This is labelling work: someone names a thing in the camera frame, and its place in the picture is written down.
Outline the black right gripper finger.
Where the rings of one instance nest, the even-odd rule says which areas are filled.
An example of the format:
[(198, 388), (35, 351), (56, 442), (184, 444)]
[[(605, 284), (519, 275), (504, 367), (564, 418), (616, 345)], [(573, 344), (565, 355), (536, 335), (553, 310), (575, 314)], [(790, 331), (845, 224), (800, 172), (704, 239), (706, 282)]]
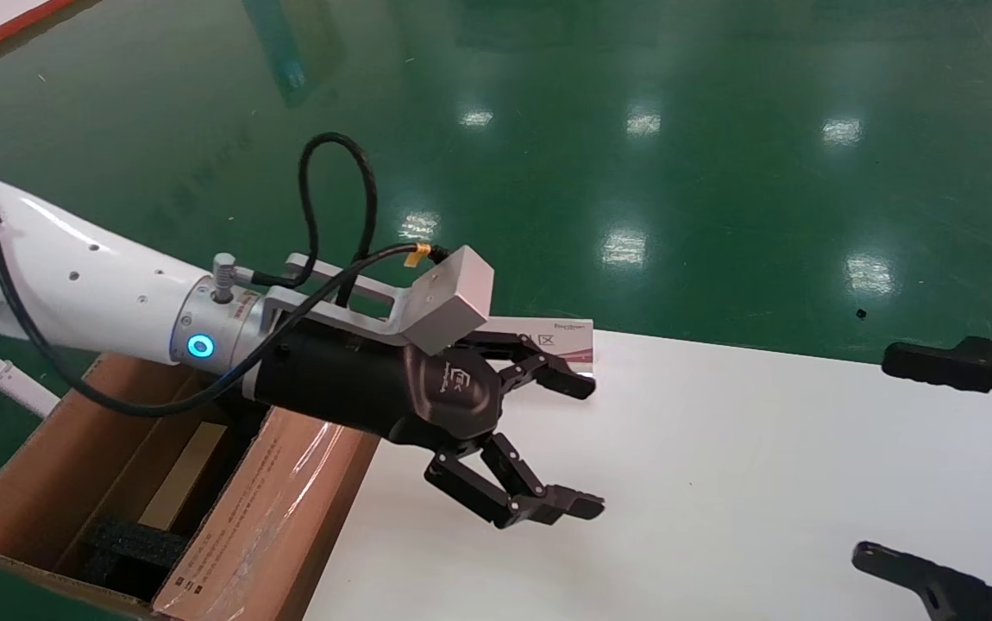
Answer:
[(915, 343), (890, 343), (883, 373), (922, 384), (950, 386), (960, 392), (992, 392), (992, 339), (969, 336), (951, 349)]
[(879, 545), (858, 543), (852, 566), (913, 591), (931, 620), (992, 620), (992, 586), (953, 568)]

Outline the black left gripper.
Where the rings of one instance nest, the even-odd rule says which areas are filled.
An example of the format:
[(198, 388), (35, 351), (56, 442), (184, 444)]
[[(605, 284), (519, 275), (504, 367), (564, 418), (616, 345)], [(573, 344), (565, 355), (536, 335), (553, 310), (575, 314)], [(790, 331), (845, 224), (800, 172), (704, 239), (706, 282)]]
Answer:
[[(474, 331), (454, 347), (426, 354), (413, 345), (299, 323), (262, 357), (253, 397), (403, 447), (461, 454), (493, 433), (508, 392), (535, 382), (586, 400), (596, 390), (594, 378), (576, 373), (526, 334)], [(496, 373), (484, 359), (511, 365)], [(541, 482), (504, 434), (480, 444), (496, 482), (445, 451), (430, 460), (426, 482), (501, 530), (525, 520), (592, 520), (606, 509), (599, 496)]]

